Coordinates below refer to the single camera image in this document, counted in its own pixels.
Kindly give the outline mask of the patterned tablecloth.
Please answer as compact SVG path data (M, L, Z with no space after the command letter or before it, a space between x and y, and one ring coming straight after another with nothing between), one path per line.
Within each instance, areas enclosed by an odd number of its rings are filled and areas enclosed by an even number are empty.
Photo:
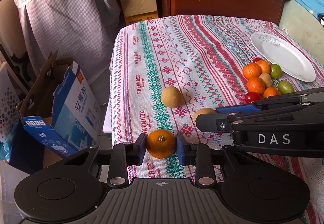
M234 151L230 133L199 131L193 117L202 108L245 103L243 68L260 56L250 40L256 32L294 44L274 23L225 16L169 16L122 28L110 63L107 114L113 144L134 142L158 129L182 133L187 142L216 150L215 187L245 179L252 171L248 155ZM161 102L169 86L182 94L178 108Z

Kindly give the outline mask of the green fruit front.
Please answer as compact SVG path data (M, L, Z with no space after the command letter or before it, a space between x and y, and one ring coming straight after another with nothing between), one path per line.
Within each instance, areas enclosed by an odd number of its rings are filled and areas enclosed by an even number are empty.
M277 89L280 94L288 94L295 92L293 85L286 80L280 80L280 82L277 85Z

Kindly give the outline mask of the grey checked curtain cloth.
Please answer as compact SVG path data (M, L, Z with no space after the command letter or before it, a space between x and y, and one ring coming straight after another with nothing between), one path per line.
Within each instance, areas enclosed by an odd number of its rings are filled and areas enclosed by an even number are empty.
M86 80L107 68L119 26L116 0L14 0L35 73L55 52L73 58Z

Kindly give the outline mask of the red tomato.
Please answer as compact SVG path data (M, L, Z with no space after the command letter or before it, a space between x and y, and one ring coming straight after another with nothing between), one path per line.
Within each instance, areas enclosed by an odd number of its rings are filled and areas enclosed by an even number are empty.
M255 58L254 60L253 60L253 63L257 63L258 61L260 61L260 60L262 60L261 58Z
M248 92L245 95L244 100L246 103L260 101L260 100L262 100L262 95L260 95L259 93L256 93L256 92Z

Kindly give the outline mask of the orange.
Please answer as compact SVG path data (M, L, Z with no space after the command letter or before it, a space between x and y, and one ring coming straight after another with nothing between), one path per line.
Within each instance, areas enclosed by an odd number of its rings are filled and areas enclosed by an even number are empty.
M176 149L176 137L167 130L152 131L146 138L146 148L154 158L168 158Z
M270 68L270 64L267 61L259 60L256 62L256 64L260 66L262 74L263 73L270 74L271 68Z
M263 95L266 85L264 81L259 77L251 77L247 82L248 92L255 92L259 95Z
M261 67L256 63L249 63L243 68L243 76L248 80L261 75Z
M279 92L276 87L268 87L266 90L264 90L263 98L268 98L272 96L279 95Z

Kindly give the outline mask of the white perforated basket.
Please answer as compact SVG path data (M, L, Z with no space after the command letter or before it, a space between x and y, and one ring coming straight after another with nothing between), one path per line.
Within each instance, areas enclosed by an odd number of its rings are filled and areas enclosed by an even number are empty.
M19 103L20 87L14 72L7 62L1 63L1 94L0 94L0 135L1 143L4 143L12 128L18 123L16 106Z

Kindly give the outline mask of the beige sofa cushion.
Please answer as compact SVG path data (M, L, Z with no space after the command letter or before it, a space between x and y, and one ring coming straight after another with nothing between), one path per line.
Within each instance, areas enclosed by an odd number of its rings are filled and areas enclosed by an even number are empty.
M323 64L323 26L303 6L286 1L279 27Z

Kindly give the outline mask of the red tomato back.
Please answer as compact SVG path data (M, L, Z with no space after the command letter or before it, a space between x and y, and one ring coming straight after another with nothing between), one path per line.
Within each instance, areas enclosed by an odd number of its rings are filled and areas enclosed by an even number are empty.
M253 63L257 63L258 61L260 61L260 60L262 60L261 58L255 58L254 60L253 60Z

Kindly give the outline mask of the green fruit back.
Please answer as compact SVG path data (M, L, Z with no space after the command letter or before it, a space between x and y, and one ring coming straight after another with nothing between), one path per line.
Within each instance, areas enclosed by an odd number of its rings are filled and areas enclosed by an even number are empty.
M278 64L270 64L270 76L273 80L277 80L282 76L282 69Z

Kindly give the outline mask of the cardboard box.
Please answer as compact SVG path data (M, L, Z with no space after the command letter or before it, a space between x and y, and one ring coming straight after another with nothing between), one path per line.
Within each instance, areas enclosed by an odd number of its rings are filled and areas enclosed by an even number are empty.
M157 19L157 0L118 0L123 10L126 25Z

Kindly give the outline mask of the red tomato front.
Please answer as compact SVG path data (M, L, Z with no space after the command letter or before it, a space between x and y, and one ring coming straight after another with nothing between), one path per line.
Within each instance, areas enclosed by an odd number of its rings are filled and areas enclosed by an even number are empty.
M246 103L260 101L260 100L262 100L262 95L260 95L259 93L256 93L256 92L248 92L245 95L244 100Z

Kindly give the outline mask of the kiwi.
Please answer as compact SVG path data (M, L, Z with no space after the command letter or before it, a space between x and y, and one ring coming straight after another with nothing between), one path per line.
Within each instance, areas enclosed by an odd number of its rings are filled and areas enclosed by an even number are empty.
M268 73L262 73L259 78L263 80L266 88L272 87L272 79L271 76Z
M178 108L182 105L182 94L174 86L166 87L161 93L161 102L168 108Z
M201 114L215 114L215 113L216 113L216 111L212 108L202 108L202 109L197 110L194 113L193 120L196 121L197 117Z

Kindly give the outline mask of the blue white milk carton box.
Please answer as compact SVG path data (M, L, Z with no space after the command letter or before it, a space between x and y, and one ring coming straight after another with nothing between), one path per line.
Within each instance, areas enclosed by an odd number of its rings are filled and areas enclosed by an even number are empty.
M96 143L100 107L71 59L48 59L17 110L25 131L62 158Z

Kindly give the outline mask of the orange front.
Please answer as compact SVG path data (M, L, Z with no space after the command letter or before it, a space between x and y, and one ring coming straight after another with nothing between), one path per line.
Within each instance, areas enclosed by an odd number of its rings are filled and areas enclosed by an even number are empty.
M266 90L264 90L263 98L268 98L272 96L279 95L279 92L276 87L268 87Z

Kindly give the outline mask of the green fruit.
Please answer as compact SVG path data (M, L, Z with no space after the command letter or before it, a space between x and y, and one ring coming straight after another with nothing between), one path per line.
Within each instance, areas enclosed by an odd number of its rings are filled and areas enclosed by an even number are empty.
M282 69L278 64L270 64L270 76L273 80L277 80L282 76Z
M280 82L277 85L277 89L280 94L288 94L295 92L293 85L286 80L280 80Z

